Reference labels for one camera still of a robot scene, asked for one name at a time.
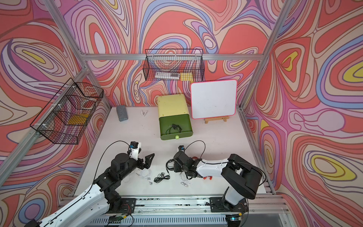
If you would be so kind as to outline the black earphones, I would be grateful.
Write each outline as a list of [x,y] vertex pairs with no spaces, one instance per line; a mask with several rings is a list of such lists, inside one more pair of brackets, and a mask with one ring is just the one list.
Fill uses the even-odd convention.
[[166,130],[165,134],[172,134],[172,130],[177,131],[178,133],[182,132],[181,126],[177,124],[169,125],[169,128]]
[[174,159],[168,160],[165,165],[165,168],[166,168],[166,171],[168,174],[170,174],[170,172],[174,172],[175,171],[175,160]]
[[170,179],[170,175],[162,172],[162,173],[158,174],[157,177],[154,178],[154,183],[160,183],[163,180],[169,180],[169,179]]

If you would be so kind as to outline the green drawer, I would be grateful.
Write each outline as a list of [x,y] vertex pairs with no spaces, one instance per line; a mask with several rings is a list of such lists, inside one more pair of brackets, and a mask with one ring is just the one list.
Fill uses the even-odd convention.
[[160,138],[163,141],[191,137],[192,124],[188,114],[159,118]]

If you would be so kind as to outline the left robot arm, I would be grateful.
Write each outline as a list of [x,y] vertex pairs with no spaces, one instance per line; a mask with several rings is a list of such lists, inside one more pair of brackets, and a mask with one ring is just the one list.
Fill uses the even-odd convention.
[[26,227],[84,227],[91,220],[121,207],[122,197],[116,192],[122,180],[136,168],[148,169],[155,154],[143,159],[131,158],[127,153],[120,153],[93,184],[82,194],[66,204],[55,213],[35,219],[25,224]]

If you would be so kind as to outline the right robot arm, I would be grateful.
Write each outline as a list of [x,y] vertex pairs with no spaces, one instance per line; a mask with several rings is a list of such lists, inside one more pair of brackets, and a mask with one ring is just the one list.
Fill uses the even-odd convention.
[[174,171],[188,178],[221,177],[229,187],[225,201],[233,206],[243,199],[254,200],[260,187],[263,171],[237,154],[223,160],[193,159],[180,150],[174,155]]

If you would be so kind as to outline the white earphones middle left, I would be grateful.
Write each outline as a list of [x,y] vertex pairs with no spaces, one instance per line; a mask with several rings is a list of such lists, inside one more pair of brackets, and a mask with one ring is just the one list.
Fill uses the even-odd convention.
[[138,177],[146,179],[148,183],[152,185],[153,181],[151,180],[151,174],[152,174],[151,169],[146,169],[146,168],[136,173]]

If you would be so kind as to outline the white earphones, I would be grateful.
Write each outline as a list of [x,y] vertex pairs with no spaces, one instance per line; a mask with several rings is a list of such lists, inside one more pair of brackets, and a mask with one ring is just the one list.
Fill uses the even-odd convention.
[[151,169],[146,169],[146,168],[136,173],[138,177],[146,179],[148,183],[152,185],[153,181],[151,180],[151,174],[152,174]]
[[133,177],[133,174],[128,175],[122,180],[122,183],[128,183]]
[[181,185],[185,187],[189,187],[190,180],[187,178],[186,174],[184,172],[180,173],[180,179],[181,179]]

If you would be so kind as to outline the white earphones far left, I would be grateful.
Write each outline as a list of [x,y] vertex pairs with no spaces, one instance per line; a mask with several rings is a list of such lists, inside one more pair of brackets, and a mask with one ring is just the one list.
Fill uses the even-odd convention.
[[128,183],[133,177],[133,174],[128,175],[122,180],[122,183]]

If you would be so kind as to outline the white earphones right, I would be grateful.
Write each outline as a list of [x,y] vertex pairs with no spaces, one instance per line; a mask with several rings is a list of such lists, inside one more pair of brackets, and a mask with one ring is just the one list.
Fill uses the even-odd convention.
[[181,185],[185,187],[189,187],[190,180],[187,178],[186,174],[184,172],[180,173],[180,179],[181,179]]

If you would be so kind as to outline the yellow green drawer cabinet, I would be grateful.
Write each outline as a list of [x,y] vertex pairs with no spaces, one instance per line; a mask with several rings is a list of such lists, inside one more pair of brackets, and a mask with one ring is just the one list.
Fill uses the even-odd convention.
[[189,114],[184,94],[159,96],[157,98],[157,107],[159,118]]

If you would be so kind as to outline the wooden easel stand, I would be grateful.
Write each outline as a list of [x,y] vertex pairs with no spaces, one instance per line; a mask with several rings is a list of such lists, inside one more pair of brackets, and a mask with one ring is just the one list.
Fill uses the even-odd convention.
[[205,118],[204,121],[205,121],[205,124],[208,124],[211,121],[219,121],[219,120],[227,122],[227,120],[229,118],[230,118],[230,116],[211,117],[211,118]]

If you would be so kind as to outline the grey sponge block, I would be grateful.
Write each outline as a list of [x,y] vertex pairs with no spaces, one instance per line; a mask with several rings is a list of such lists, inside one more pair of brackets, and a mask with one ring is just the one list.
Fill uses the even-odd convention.
[[120,105],[116,107],[117,116],[120,122],[128,120],[128,114],[126,106]]

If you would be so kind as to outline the pink framed whiteboard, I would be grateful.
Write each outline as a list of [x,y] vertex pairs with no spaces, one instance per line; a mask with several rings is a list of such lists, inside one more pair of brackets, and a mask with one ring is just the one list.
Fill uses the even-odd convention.
[[216,80],[191,85],[193,119],[232,116],[236,112],[237,81]]

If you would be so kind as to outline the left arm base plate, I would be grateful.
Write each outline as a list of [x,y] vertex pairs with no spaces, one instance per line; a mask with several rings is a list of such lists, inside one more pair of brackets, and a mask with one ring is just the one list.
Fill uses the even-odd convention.
[[110,213],[133,214],[136,207],[136,198],[121,198],[110,205]]

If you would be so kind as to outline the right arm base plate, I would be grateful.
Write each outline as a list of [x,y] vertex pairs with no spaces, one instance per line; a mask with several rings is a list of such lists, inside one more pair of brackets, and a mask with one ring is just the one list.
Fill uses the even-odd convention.
[[207,205],[210,206],[210,210],[212,213],[217,213],[217,212],[246,213],[249,211],[247,200],[245,198],[240,200],[236,205],[232,205],[222,197],[210,197]]

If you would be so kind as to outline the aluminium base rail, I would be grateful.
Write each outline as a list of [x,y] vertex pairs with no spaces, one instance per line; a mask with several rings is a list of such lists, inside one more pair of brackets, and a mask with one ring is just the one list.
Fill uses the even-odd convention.
[[207,205],[210,197],[188,196],[124,196],[136,198],[134,213],[126,219],[107,213],[91,220],[88,227],[295,227],[295,221],[282,196],[259,194],[247,200],[249,211],[212,213]]

